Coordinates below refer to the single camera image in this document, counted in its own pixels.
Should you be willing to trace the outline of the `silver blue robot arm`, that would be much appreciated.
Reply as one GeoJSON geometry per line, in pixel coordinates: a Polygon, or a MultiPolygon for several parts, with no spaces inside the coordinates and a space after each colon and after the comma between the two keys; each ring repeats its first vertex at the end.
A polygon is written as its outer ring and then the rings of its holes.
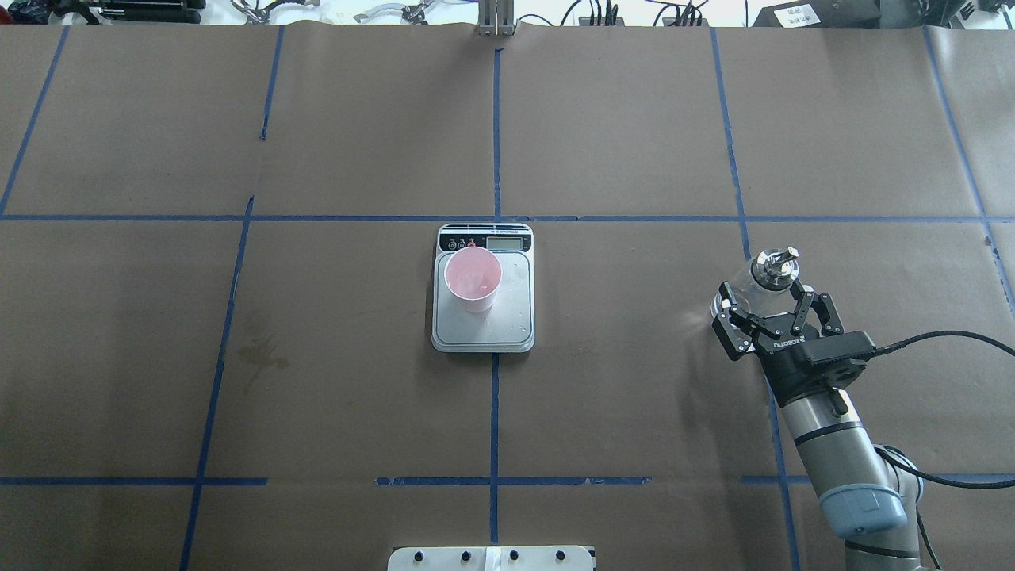
{"type": "Polygon", "coordinates": [[[757,357],[848,570],[921,570],[921,478],[902,453],[875,445],[848,396],[874,350],[848,331],[833,300],[795,282],[787,313],[751,313],[731,283],[718,289],[713,329],[732,360],[757,357]]]}

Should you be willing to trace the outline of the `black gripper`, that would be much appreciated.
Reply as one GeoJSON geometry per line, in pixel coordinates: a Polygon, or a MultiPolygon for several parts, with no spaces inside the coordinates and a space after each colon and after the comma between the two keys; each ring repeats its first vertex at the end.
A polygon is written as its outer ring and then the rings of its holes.
{"type": "Polygon", "coordinates": [[[776,329],[775,319],[744,310],[729,282],[718,287],[720,301],[713,317],[715,335],[730,360],[738,361],[752,353],[755,344],[755,354],[779,405],[848,388],[865,371],[875,351],[866,332],[845,333],[830,293],[791,289],[791,296],[796,306],[791,312],[794,319],[790,332],[797,337],[790,339],[779,340],[782,329],[776,329]],[[827,337],[818,337],[812,331],[805,335],[811,313],[820,324],[818,333],[827,337]]]}

